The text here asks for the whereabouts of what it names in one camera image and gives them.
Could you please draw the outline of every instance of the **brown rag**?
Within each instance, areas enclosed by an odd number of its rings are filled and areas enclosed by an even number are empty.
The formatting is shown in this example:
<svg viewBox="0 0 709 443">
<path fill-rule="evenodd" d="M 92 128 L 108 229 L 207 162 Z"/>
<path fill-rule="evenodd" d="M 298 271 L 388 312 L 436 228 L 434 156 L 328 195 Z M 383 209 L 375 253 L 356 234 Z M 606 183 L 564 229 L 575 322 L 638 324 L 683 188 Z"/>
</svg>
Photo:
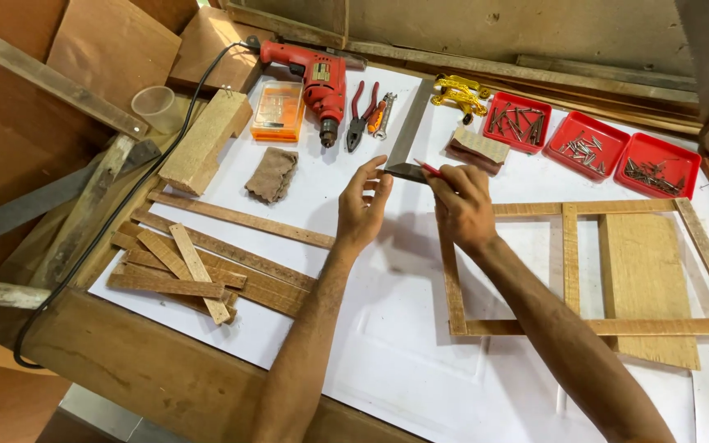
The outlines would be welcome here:
<svg viewBox="0 0 709 443">
<path fill-rule="evenodd" d="M 297 157 L 296 152 L 268 146 L 245 188 L 267 203 L 282 199 L 289 189 L 291 177 L 295 175 Z"/>
<path fill-rule="evenodd" d="M 478 166 L 491 175 L 497 175 L 505 164 L 510 146 L 459 126 L 445 150 L 470 165 Z"/>
</svg>

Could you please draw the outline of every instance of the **plastic case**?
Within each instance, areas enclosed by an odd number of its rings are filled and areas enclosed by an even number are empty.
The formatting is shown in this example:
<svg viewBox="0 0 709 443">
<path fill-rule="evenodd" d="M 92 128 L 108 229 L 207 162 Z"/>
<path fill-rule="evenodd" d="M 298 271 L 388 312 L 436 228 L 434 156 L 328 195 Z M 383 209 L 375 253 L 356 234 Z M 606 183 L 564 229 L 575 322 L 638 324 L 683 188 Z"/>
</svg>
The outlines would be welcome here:
<svg viewBox="0 0 709 443">
<path fill-rule="evenodd" d="M 251 135 L 256 140 L 296 142 L 300 139 L 304 111 L 302 83 L 266 81 L 251 123 Z"/>
<path fill-rule="evenodd" d="M 532 108 L 534 110 L 540 111 L 541 114 L 524 113 L 523 115 L 526 117 L 526 119 L 524 117 L 519 117 L 519 128 L 522 131 L 526 130 L 530 125 L 532 125 L 538 118 L 540 118 L 541 115 L 544 116 L 543 125 L 540 127 L 540 139 L 538 139 L 537 143 L 531 144 L 524 140 L 516 139 L 516 136 L 513 134 L 513 131 L 511 131 L 510 128 L 507 128 L 505 125 L 503 125 L 503 132 L 499 132 L 497 125 L 494 125 L 491 132 L 488 131 L 488 127 L 491 126 L 492 123 L 492 117 L 495 116 L 493 113 L 497 112 L 498 114 L 501 114 L 508 103 L 510 103 L 510 106 L 508 106 L 508 110 L 512 110 L 515 108 Z M 507 94 L 507 92 L 497 92 L 492 98 L 491 105 L 488 107 L 486 126 L 483 127 L 483 136 L 503 142 L 504 144 L 507 144 L 508 146 L 519 151 L 527 152 L 529 154 L 537 154 L 541 149 L 544 148 L 544 140 L 546 140 L 546 131 L 549 127 L 550 116 L 551 105 L 542 102 L 537 102 L 529 98 Z"/>
<path fill-rule="evenodd" d="M 567 143 L 580 135 L 588 142 L 597 140 L 600 143 L 600 149 L 591 148 L 591 151 L 596 155 L 595 160 L 590 163 L 592 167 L 585 165 L 582 159 L 572 158 L 571 150 L 566 149 Z M 544 155 L 588 179 L 600 183 L 615 171 L 630 138 L 625 132 L 606 123 L 580 112 L 571 111 L 544 148 Z M 603 172 L 598 172 L 595 169 L 601 165 L 601 162 L 604 164 Z"/>
<path fill-rule="evenodd" d="M 659 171 L 656 176 L 664 178 L 673 185 L 683 179 L 682 190 L 675 196 L 625 175 L 625 166 L 628 164 L 629 158 L 637 166 L 642 163 L 663 166 L 663 170 Z M 631 136 L 628 147 L 625 148 L 625 155 L 622 156 L 615 173 L 615 181 L 648 197 L 660 199 L 687 197 L 691 199 L 701 163 L 702 157 L 695 152 L 637 132 Z"/>
</svg>

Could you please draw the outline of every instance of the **black electrical cable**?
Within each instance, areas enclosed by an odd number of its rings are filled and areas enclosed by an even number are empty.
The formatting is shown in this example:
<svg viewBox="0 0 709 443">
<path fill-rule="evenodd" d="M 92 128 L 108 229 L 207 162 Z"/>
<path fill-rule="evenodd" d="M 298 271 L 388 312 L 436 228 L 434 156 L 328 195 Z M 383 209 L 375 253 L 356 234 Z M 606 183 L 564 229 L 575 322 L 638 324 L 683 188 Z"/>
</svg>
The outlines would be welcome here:
<svg viewBox="0 0 709 443">
<path fill-rule="evenodd" d="M 180 132 L 177 134 L 171 146 L 169 146 L 169 149 L 167 149 L 163 153 L 163 155 L 161 155 L 160 158 L 158 158 L 158 160 L 152 165 L 152 167 L 150 167 L 150 169 L 141 178 L 139 178 L 139 181 L 137 181 L 135 185 L 133 185 L 133 189 L 128 192 L 128 195 L 125 196 L 124 199 L 119 203 L 119 206 L 117 206 L 117 208 L 113 211 L 113 214 L 108 217 L 108 220 L 105 221 L 98 235 L 94 236 L 94 240 L 92 241 L 92 243 L 84 251 L 84 254 L 82 254 L 81 257 L 78 258 L 78 261 L 75 262 L 75 265 L 73 265 L 73 268 L 70 269 L 70 272 L 68 272 L 67 276 L 64 278 L 64 280 L 62 280 L 62 283 L 60 283 L 59 286 L 57 286 L 53 291 L 51 291 L 51 294 L 48 296 L 48 298 L 46 298 L 45 301 L 43 301 L 40 306 L 38 306 L 37 309 L 34 310 L 34 312 L 31 316 L 29 316 L 29 319 L 26 321 L 24 326 L 21 327 L 21 330 L 18 331 L 18 337 L 16 338 L 15 346 L 13 347 L 13 358 L 15 358 L 16 363 L 18 363 L 24 368 L 43 369 L 42 366 L 34 363 L 29 363 L 21 357 L 21 347 L 23 347 L 24 345 L 26 332 L 28 332 L 29 328 L 32 327 L 32 324 L 34 324 L 34 320 L 37 319 L 40 313 L 43 312 L 52 301 L 54 301 L 54 299 L 59 295 L 59 293 L 62 292 L 62 289 L 64 289 L 70 282 L 70 280 L 73 279 L 73 276 L 75 276 L 75 273 L 78 272 L 78 269 L 84 263 L 84 260 L 86 260 L 87 257 L 92 253 L 94 247 L 97 246 L 97 244 L 103 238 L 103 235 L 105 235 L 105 233 L 108 231 L 108 228 L 111 226 L 111 223 L 113 223 L 113 219 L 116 218 L 122 211 L 124 205 L 127 204 L 127 202 L 133 197 L 135 192 L 138 191 L 139 187 L 141 187 L 141 185 L 144 184 L 146 179 L 149 178 L 152 173 L 154 173 L 155 170 L 157 170 L 163 164 L 163 161 L 172 153 L 172 151 L 174 151 L 174 148 L 180 143 L 182 137 L 185 136 L 185 131 L 188 129 L 188 123 L 190 122 L 191 115 L 193 114 L 193 106 L 196 104 L 196 98 L 199 96 L 199 92 L 201 91 L 202 85 L 204 85 L 207 76 L 210 75 L 210 72 L 212 72 L 213 68 L 217 65 L 217 63 L 221 61 L 223 56 L 226 55 L 226 53 L 229 52 L 229 50 L 234 46 L 242 46 L 250 50 L 254 50 L 257 53 L 261 48 L 258 39 L 256 39 L 255 36 L 251 35 L 245 40 L 245 42 L 234 42 L 226 46 L 221 51 L 221 54 L 215 57 L 215 60 L 212 61 L 210 67 L 208 67 L 207 70 L 204 72 L 204 75 L 202 75 L 202 79 L 199 82 L 199 85 L 196 87 L 196 92 L 193 94 L 191 104 L 188 107 L 188 114 L 185 116 L 185 122 L 182 124 Z"/>
</svg>

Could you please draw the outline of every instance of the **pliers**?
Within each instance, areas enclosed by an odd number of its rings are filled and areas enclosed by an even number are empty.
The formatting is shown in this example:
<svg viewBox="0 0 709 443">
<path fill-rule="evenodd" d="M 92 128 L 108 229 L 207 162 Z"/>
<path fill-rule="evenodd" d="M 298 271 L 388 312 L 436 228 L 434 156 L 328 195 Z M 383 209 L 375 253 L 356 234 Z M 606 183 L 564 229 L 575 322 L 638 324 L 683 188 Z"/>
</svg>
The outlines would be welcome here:
<svg viewBox="0 0 709 443">
<path fill-rule="evenodd" d="M 362 94 L 362 90 L 365 86 L 366 82 L 360 80 L 360 86 L 357 88 L 357 93 L 354 94 L 355 97 L 352 98 L 352 121 L 349 123 L 349 132 L 347 132 L 347 150 L 349 152 L 353 152 L 357 149 L 357 146 L 360 145 L 362 134 L 366 131 L 368 117 L 370 117 L 373 110 L 377 108 L 377 92 L 379 91 L 379 82 L 374 82 L 373 89 L 371 90 L 371 104 L 362 116 L 358 115 L 357 103 L 360 100 L 360 95 Z"/>
</svg>

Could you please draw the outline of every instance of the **clear plastic cup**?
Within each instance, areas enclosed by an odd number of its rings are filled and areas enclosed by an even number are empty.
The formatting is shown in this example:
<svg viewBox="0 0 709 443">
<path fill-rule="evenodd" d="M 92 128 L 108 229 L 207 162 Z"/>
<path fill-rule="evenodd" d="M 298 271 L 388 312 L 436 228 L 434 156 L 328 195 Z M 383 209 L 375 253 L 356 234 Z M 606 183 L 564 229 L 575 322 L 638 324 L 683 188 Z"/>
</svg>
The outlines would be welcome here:
<svg viewBox="0 0 709 443">
<path fill-rule="evenodd" d="M 163 134 L 173 134 L 182 127 L 180 107 L 174 91 L 165 86 L 150 86 L 133 97 L 130 102 L 136 114 Z"/>
</svg>

